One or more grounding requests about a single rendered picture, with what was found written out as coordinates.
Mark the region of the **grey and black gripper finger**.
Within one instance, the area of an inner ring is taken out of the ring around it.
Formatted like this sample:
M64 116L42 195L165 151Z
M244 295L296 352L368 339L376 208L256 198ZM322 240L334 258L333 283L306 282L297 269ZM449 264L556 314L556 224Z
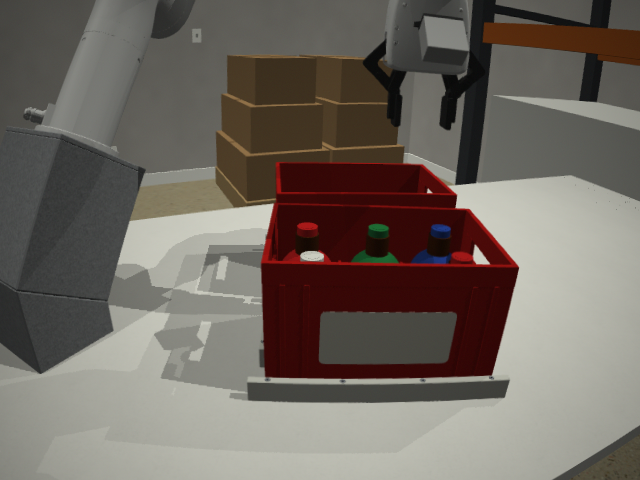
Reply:
M378 66L378 61L386 54L386 41L387 38L363 60L363 65L377 80L380 81L382 86L388 91L387 119L391 119L391 124L394 127L399 127L401 124L402 110L402 95L400 95L399 88L404 80L407 71L399 71L393 69L389 77Z
M485 75L485 69L469 50L468 67L470 71L458 80L457 75L442 75L445 85L445 96L441 100L441 112L439 125L445 130L451 130L451 124L455 123L457 99L472 86L474 82ZM450 90L449 90L450 89Z

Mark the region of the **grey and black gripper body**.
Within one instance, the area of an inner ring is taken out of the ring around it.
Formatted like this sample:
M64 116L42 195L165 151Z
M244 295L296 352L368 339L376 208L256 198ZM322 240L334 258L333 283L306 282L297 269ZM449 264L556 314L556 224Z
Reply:
M414 27L414 22L421 21L423 13L463 18L470 50L467 0L389 0L384 32L384 40L388 35L384 65L407 72L445 75L466 72L469 53L462 66L422 61L418 27Z

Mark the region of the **green bottle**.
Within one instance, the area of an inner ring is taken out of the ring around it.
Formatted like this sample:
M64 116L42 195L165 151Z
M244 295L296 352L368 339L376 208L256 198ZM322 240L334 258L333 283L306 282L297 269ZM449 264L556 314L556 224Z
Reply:
M351 262L356 263L399 263L398 260L388 252L389 248L389 227L382 224L369 225L366 234L366 248L359 252Z

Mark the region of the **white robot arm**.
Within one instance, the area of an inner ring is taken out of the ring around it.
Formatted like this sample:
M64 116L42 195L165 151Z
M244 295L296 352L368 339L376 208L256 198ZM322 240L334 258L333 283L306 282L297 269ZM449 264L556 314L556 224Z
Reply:
M111 146L150 38L179 31L194 3L96 0L56 104L44 111L29 107L24 119L41 124L35 130L62 133L119 158ZM463 18L423 13L414 27L422 61L463 65L469 53Z

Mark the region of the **red crate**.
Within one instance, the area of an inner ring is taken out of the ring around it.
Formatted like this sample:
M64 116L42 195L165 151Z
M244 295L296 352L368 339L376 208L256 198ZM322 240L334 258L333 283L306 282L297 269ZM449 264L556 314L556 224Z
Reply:
M331 262L282 261L305 222ZM372 224L399 263L351 262ZM411 263L434 224L451 228L451 254L476 244L490 264ZM297 203L261 261L265 375L492 376L518 271L470 209Z
M293 162L277 183L276 203L456 208L456 201L423 164Z

